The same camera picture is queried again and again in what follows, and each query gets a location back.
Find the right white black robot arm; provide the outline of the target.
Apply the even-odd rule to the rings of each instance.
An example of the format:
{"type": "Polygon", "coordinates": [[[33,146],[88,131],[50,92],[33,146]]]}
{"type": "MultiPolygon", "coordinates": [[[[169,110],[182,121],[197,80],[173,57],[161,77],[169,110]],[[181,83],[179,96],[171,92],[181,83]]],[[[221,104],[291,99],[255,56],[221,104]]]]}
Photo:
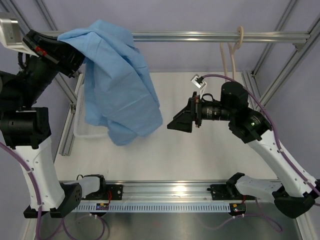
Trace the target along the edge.
{"type": "Polygon", "coordinates": [[[232,134],[258,153],[279,179],[279,182],[272,183],[237,172],[226,182],[229,197],[256,197],[273,203],[282,214],[295,219],[316,203],[320,184],[316,179],[294,172],[287,161],[291,157],[276,142],[271,123],[249,107],[248,98],[248,91],[238,82],[224,83],[219,101],[204,100],[193,92],[187,104],[190,122],[200,127],[203,120],[227,121],[232,134]]]}

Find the beige wooden hanger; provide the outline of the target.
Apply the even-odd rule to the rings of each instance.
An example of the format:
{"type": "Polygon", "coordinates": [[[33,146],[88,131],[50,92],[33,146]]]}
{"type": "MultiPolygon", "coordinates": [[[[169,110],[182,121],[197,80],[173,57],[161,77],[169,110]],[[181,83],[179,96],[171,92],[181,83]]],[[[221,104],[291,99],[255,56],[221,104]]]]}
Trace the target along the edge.
{"type": "MultiPolygon", "coordinates": [[[[235,42],[234,45],[232,45],[230,42],[227,43],[233,79],[235,78],[235,74],[236,74],[235,52],[241,48],[241,46],[243,44],[243,40],[244,40],[244,33],[245,33],[242,25],[240,25],[237,28],[237,31],[239,33],[239,39],[237,40],[237,42],[235,42]]],[[[224,76],[227,77],[228,76],[228,67],[227,67],[227,59],[226,59],[226,54],[225,54],[223,42],[219,43],[219,49],[220,49],[220,55],[221,55],[221,60],[222,60],[223,73],[224,73],[224,76]]]]}

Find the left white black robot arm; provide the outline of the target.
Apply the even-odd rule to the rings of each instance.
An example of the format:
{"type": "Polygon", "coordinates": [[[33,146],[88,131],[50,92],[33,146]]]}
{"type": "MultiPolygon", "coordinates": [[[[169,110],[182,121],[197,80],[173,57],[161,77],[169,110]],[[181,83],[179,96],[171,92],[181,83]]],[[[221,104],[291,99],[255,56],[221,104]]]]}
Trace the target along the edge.
{"type": "Polygon", "coordinates": [[[73,76],[84,55],[57,38],[34,30],[21,36],[2,30],[1,44],[18,53],[20,71],[0,73],[0,131],[3,148],[17,159],[30,195],[23,215],[38,219],[44,214],[62,219],[83,199],[121,200],[121,187],[107,184],[103,175],[90,174],[73,182],[60,182],[51,153],[51,128],[47,107],[35,103],[58,73],[73,76]]]}

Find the light blue shirt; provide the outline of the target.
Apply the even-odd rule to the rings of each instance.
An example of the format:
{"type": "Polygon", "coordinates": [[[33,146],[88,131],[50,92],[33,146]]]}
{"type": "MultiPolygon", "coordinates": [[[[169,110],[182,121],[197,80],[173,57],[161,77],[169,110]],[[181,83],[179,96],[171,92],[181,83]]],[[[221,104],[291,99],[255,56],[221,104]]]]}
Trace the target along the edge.
{"type": "Polygon", "coordinates": [[[117,146],[146,137],[163,124],[160,102],[132,32],[97,20],[58,36],[85,56],[85,121],[108,129],[117,146]]]}

